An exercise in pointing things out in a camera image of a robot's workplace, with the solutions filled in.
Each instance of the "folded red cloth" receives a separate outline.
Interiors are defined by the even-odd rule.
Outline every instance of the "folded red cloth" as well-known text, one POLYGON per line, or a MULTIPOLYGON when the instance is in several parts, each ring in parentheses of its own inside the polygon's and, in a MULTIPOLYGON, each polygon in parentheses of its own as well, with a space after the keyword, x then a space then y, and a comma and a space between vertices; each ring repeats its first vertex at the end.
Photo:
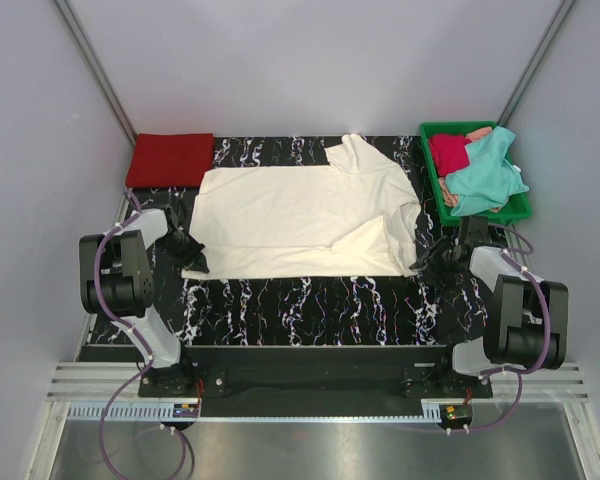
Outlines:
POLYGON ((469 166, 469 156, 464 146, 471 140, 464 135, 437 133, 429 139, 431 155, 438 170, 438 176, 446 177, 450 173, 469 166))
POLYGON ((136 140, 126 184, 130 188, 199 187, 211 170, 213 135, 150 135, 136 140))

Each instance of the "black marble table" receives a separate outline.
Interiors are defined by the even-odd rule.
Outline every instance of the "black marble table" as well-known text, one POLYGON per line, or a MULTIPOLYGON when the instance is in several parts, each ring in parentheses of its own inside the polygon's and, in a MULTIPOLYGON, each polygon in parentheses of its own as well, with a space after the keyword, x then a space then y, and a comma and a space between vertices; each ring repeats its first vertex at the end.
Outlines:
MULTIPOLYGON (((419 137, 366 137, 409 176, 420 198, 417 252, 443 232, 419 137)), ((298 166, 327 163, 325 147, 339 137, 218 138, 214 167, 298 166)), ((180 201, 188 228, 196 189, 136 191, 143 207, 180 201)), ((502 241, 498 232, 494 240, 502 241)), ((471 274, 445 291, 418 277, 304 277, 262 280, 184 280, 167 254, 148 250, 155 305, 168 328, 193 345, 431 345, 480 336, 491 294, 471 274)), ((130 344, 108 321, 91 326, 88 345, 130 344)))

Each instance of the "laundry basket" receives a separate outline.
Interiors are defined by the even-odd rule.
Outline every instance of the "laundry basket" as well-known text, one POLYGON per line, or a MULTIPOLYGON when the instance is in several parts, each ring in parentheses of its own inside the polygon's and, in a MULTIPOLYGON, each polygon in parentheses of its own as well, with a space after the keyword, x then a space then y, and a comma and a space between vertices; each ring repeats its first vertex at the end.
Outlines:
MULTIPOLYGON (((495 122, 442 122, 442 123, 423 123, 420 125, 420 137, 422 142, 422 150, 424 151, 425 162, 427 163, 427 170, 429 171, 429 180, 433 187, 433 196, 436 200, 436 208, 440 215, 440 223, 445 227, 455 227, 460 224, 460 217, 451 215, 452 207, 447 207, 444 204, 444 198, 442 196, 442 190, 440 190, 440 184, 438 183, 438 172, 436 171, 436 165, 433 162, 433 156, 431 155, 431 149, 429 148, 429 139, 436 133, 449 133, 451 135, 466 135, 474 130, 478 130, 482 127, 495 128, 497 123, 495 122)), ((506 159, 513 165, 511 155, 507 152, 506 159)), ((500 209, 498 213, 486 211, 480 213, 489 217, 489 221, 493 223, 499 223, 500 225, 512 225, 519 222, 523 218, 529 218, 531 216, 531 205, 526 193, 518 193, 509 197, 507 204, 500 209)))

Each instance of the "shiny floor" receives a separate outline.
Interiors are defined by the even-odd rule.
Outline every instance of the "shiny floor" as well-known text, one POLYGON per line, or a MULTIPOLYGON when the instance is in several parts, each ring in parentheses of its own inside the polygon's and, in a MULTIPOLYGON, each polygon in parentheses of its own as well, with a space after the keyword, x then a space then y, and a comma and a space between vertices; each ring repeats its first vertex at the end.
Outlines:
MULTIPOLYGON (((476 405, 474 424, 507 408, 476 405)), ((106 443, 130 479, 169 477, 180 446, 165 432, 130 442, 148 423, 110 422, 106 443)), ((471 435, 433 435, 381 424, 199 423, 186 430, 195 451, 178 479, 393 480, 584 479, 564 412, 522 405, 505 425, 471 435)), ((53 480, 114 478, 102 462, 97 422, 69 421, 53 480)))

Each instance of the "teal cloth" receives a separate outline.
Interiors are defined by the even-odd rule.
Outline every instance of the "teal cloth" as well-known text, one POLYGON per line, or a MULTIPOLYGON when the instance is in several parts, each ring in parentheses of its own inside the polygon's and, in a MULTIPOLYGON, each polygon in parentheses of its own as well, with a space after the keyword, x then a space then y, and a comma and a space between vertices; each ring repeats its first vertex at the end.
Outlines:
POLYGON ((464 217, 503 207, 511 195, 529 191, 520 172, 505 159, 514 138, 513 132, 496 127, 465 147, 469 166, 445 177, 449 191, 458 195, 451 215, 464 217))

